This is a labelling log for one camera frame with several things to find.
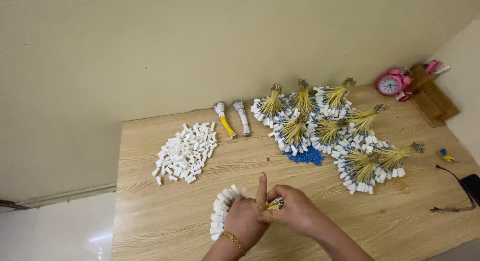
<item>hand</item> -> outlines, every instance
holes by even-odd
[[[263,220],[281,223],[298,233],[314,237],[318,233],[317,227],[321,226],[321,220],[325,220],[327,216],[299,189],[288,185],[275,185],[268,192],[267,200],[271,202],[278,196],[285,201],[283,208],[265,211]]]
[[[262,172],[257,198],[237,196],[228,210],[224,230],[230,232],[244,247],[250,250],[267,231],[270,223],[260,221],[267,209],[267,176]]]

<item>blue plastic piece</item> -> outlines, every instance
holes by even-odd
[[[322,156],[322,154],[313,148],[312,146],[307,147],[308,151],[304,153],[297,153],[296,156],[293,156],[293,152],[283,152],[284,155],[288,155],[288,158],[296,163],[299,162],[305,162],[309,163],[312,162],[316,166],[321,166],[322,165],[322,160],[325,159],[325,156]]]

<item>baseboard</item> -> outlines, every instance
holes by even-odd
[[[80,189],[75,191],[53,194],[49,196],[30,198],[30,199],[18,201],[16,203],[29,208],[38,208],[46,205],[67,202],[75,199],[95,196],[103,193],[111,193],[115,191],[117,191],[117,184],[110,183],[110,184],[104,184],[100,186],[88,187],[85,189]]]

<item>black cable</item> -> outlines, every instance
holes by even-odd
[[[469,192],[463,187],[462,183],[460,182],[459,178],[452,172],[450,172],[449,170],[443,168],[442,166],[439,166],[439,165],[436,165],[436,167],[438,169],[442,169],[442,170],[445,170],[447,172],[449,172],[450,174],[452,174],[456,180],[458,181],[458,183],[460,184],[460,186],[462,186],[462,189],[465,191],[466,193],[466,196],[468,196],[468,198],[470,199],[470,203],[472,204],[470,207],[466,207],[466,208],[460,208],[460,209],[457,209],[455,207],[453,208],[443,208],[443,209],[439,209],[437,207],[434,207],[433,209],[430,209],[430,211],[433,211],[433,212],[459,212],[459,211],[465,211],[465,210],[471,210],[471,209],[475,209],[475,202],[473,201],[472,197],[470,196]]]

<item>beige wall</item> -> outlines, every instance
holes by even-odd
[[[480,0],[1,0],[0,198],[116,181],[120,122],[439,49]]]
[[[433,58],[451,67],[436,82],[461,111],[447,126],[480,164],[480,17]]]

